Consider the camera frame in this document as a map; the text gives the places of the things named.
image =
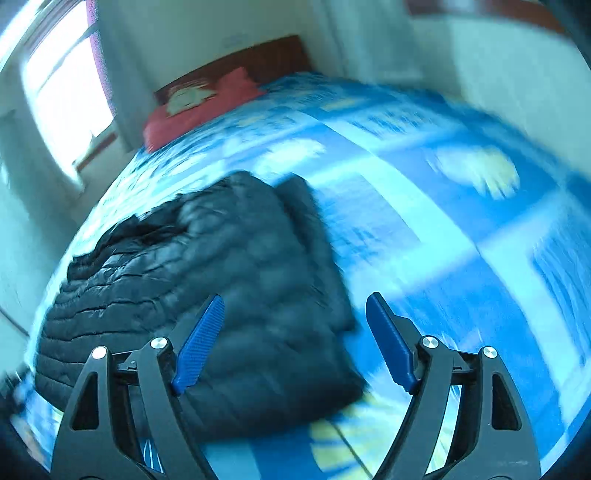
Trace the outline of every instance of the silver bolt head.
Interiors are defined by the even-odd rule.
[[[152,339],[150,342],[150,347],[155,350],[162,350],[168,344],[168,340],[164,337],[157,337]]]
[[[105,346],[98,346],[92,351],[92,358],[95,360],[100,360],[104,358],[107,354],[107,347]]]
[[[484,347],[482,349],[482,353],[484,353],[484,355],[487,356],[488,358],[496,358],[496,356],[498,355],[496,350],[491,346]]]
[[[439,346],[439,340],[435,337],[425,337],[423,339],[423,345],[427,348],[437,348]]]

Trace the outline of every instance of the black mount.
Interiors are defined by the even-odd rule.
[[[197,325],[212,298],[202,307]],[[378,293],[368,299],[367,315],[393,379],[413,394],[375,479],[540,478],[529,419],[496,350],[457,352],[435,337],[421,336],[410,320],[393,314]],[[385,328],[389,333],[381,335]],[[217,479],[201,451],[191,447],[173,388],[178,356],[195,329],[185,320],[167,339],[154,339],[141,350],[114,355],[98,347],[92,352],[60,426],[53,480]],[[144,465],[131,414],[130,385],[141,390],[165,473]],[[462,386],[452,445],[445,466],[425,476],[451,385]]]

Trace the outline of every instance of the cartoon print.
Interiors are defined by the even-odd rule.
[[[494,200],[512,197],[519,190],[519,174],[513,162],[494,147],[439,148],[431,168],[461,185],[473,186]]]
[[[261,122],[267,119],[267,115],[264,113],[259,113],[258,115],[247,116],[238,121],[237,125],[241,128],[249,127],[257,122]]]
[[[361,103],[363,100],[363,98],[348,97],[325,103],[321,108],[325,112],[333,112],[335,110],[343,110],[345,108],[354,107],[355,105]]]
[[[320,142],[309,138],[290,138],[269,147],[269,151],[260,156],[254,172],[267,178],[269,175],[288,173],[299,162],[316,158],[326,152]]]
[[[441,468],[452,442],[457,403],[448,408],[446,419],[427,472]],[[376,393],[366,393],[360,402],[341,412],[337,420],[320,420],[310,425],[312,454],[330,480],[372,479],[382,465],[396,437],[408,404]]]

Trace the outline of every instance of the blue bedspread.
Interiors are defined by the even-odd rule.
[[[206,446],[220,479],[365,479],[359,461],[375,473],[410,398],[365,322],[374,291],[449,347],[500,351],[546,470],[590,407],[587,181],[498,119],[434,94],[309,73],[268,90],[154,154],[138,152],[64,256],[35,335],[72,256],[92,250],[114,223],[232,170],[270,183],[293,172],[315,189],[329,229],[362,324],[344,341],[369,390],[331,421]],[[432,469],[445,459],[458,395],[450,392]],[[29,421],[48,458],[59,420],[39,396],[31,400]]]

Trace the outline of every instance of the black down jacket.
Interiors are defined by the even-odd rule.
[[[198,441],[281,431],[361,397],[339,339],[355,319],[306,182],[244,171],[123,221],[72,261],[41,333],[38,392],[64,410],[94,347],[139,349],[212,293],[225,324],[180,399]]]

